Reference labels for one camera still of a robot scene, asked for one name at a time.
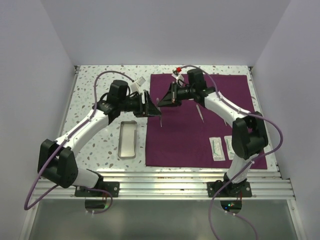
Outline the broad steel forceps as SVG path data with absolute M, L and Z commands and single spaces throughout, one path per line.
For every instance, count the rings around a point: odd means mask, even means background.
M 204 123 L 204 118 L 203 118 L 201 109 L 200 109 L 198 104 L 196 104 L 196 108 L 197 108 L 197 111 L 198 111 L 198 114 L 199 114 L 199 117 L 200 117 L 201 121 Z

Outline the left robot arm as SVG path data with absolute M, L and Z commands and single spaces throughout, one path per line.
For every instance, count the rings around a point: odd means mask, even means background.
M 129 93 L 126 81 L 114 80 L 109 91 L 95 102 L 83 120 L 56 140 L 46 139 L 41 144 L 38 174 L 62 188 L 84 187 L 92 196 L 101 195 L 103 177 L 95 171 L 79 168 L 76 156 L 89 140 L 122 112 L 131 112 L 137 118 L 161 115 L 148 91 Z

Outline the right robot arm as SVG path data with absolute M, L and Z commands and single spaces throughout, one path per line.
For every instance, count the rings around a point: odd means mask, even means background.
M 158 106 L 178 107 L 183 100 L 194 100 L 217 114 L 232 129 L 233 160 L 222 180 L 207 183 L 208 196 L 236 198 L 241 193 L 252 196 L 247 175 L 255 158 L 269 144 L 263 116 L 258 111 L 251 113 L 225 98 L 216 83 L 208 87 L 205 81 L 207 73 L 202 69 L 196 67 L 188 70 L 187 81 L 184 81 L 181 71 L 180 67 L 173 70 L 175 80 Z

